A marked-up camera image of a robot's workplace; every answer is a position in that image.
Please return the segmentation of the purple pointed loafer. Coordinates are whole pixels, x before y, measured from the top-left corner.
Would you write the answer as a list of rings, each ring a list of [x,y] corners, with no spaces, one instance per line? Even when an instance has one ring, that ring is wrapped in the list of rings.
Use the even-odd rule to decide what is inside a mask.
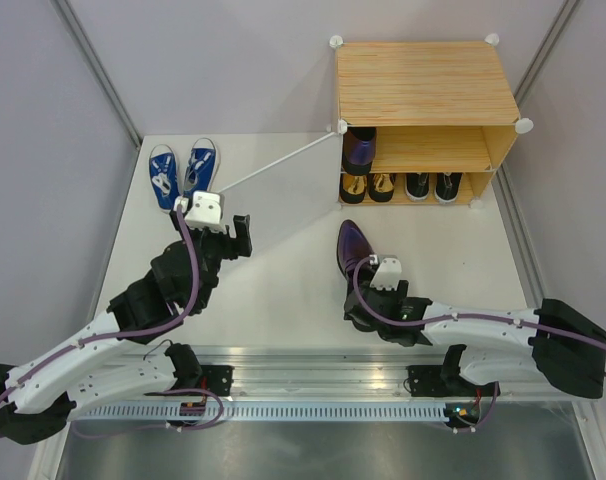
[[[350,175],[367,175],[376,155],[377,129],[349,127],[343,136],[342,167]]]
[[[367,238],[352,220],[344,220],[338,231],[336,259],[341,275],[347,283],[346,295],[353,291],[353,275],[357,264],[374,254]]]

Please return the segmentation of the white cabinet door panel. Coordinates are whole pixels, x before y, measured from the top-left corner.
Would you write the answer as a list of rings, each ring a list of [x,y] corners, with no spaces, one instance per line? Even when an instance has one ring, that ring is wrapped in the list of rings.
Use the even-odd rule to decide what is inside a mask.
[[[213,190],[224,222],[249,216],[252,256],[225,261],[220,285],[238,270],[328,213],[338,201],[342,137],[336,133],[216,134]]]

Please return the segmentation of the gold loafer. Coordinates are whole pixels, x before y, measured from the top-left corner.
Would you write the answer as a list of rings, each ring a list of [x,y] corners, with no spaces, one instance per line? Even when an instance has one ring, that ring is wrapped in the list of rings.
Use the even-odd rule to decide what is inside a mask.
[[[361,203],[367,193],[367,176],[342,173],[339,183],[339,198],[349,205]]]
[[[394,173],[375,173],[368,177],[369,197],[377,203],[387,203],[394,195],[396,175]]]

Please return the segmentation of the black white sneaker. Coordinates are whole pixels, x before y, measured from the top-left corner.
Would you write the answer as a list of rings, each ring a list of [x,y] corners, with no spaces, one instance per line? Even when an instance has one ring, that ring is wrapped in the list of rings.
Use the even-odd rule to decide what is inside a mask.
[[[434,196],[440,204],[450,204],[456,201],[462,177],[461,172],[437,174]]]
[[[405,193],[412,202],[422,202],[429,194],[429,173],[406,173]]]

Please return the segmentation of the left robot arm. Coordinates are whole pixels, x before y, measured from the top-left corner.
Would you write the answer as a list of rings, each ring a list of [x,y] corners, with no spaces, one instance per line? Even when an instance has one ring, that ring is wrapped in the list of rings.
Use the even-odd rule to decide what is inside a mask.
[[[235,216],[220,232],[192,230],[171,216],[180,240],[152,259],[144,277],[71,338],[22,366],[0,364],[0,439],[30,445],[62,431],[86,412],[132,396],[196,396],[206,388],[193,349],[173,343],[158,357],[100,373],[104,363],[174,330],[206,307],[225,260],[250,257],[250,218]]]

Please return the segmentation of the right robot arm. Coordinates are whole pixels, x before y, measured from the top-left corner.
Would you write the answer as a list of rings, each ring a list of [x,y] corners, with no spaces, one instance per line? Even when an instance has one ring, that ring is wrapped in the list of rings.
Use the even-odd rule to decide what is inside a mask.
[[[407,287],[400,281],[395,290],[377,290],[368,277],[349,279],[344,317],[389,343],[445,349],[439,381],[446,392],[528,379],[575,397],[602,397],[606,331],[565,302],[473,312],[410,297]]]

